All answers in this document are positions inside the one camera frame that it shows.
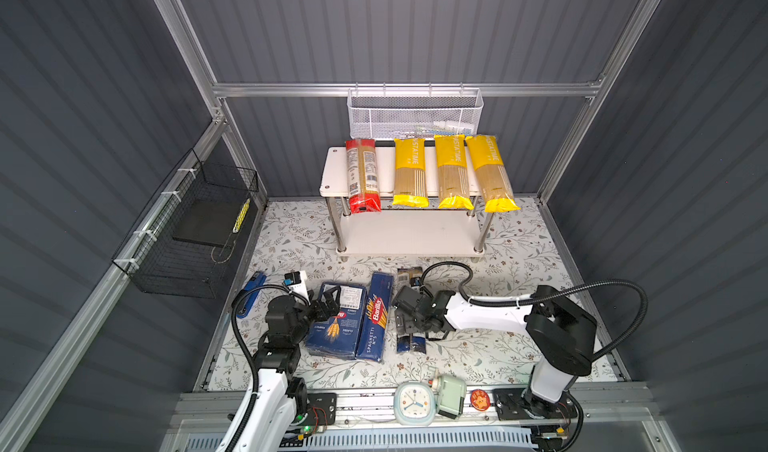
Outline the blue-ended clear spaghetti bag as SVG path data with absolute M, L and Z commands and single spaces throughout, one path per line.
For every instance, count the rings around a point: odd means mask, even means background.
M 395 283 L 395 296 L 393 298 L 393 304 L 396 302 L 397 296 L 402 288 L 406 286 L 413 286 L 418 284 L 420 277 L 423 273 L 421 266 L 410 268 L 399 268 L 396 276 Z M 411 332 L 409 337 L 397 338 L 396 349 L 398 354 L 406 352 L 414 353 L 426 353 L 426 337 L 425 334 L 416 328 L 414 320 L 407 315 L 403 310 L 394 304 L 394 312 L 402 313 L 408 318 L 409 330 Z

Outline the red-ended spaghetti bag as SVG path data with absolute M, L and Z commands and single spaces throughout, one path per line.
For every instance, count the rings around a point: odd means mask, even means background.
M 351 214 L 380 212 L 377 154 L 373 139 L 346 141 L 349 207 Z

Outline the yellow Pastatime spaghetti bag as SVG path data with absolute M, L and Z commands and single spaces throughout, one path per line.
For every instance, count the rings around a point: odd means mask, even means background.
M 423 138 L 395 140 L 394 205 L 414 208 L 429 205 L 424 142 Z

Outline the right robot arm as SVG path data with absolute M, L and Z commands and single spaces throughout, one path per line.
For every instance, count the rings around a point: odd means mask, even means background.
M 561 402 L 576 378 L 591 374 L 596 319 L 551 286 L 514 299 L 404 286 L 393 305 L 417 332 L 488 329 L 530 337 L 541 354 L 523 395 L 531 409 Z

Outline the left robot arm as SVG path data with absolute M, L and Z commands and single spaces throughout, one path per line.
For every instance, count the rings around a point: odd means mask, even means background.
M 267 330 L 251 351 L 240 331 L 235 312 L 250 296 L 239 292 L 233 299 L 230 326 L 251 372 L 231 424 L 221 440 L 220 451 L 275 451 L 296 418 L 307 412 L 305 381 L 295 375 L 301 357 L 300 343 L 312 325 L 340 312 L 341 288 L 302 295 L 285 285 L 265 284 L 256 288 L 279 290 L 267 307 Z

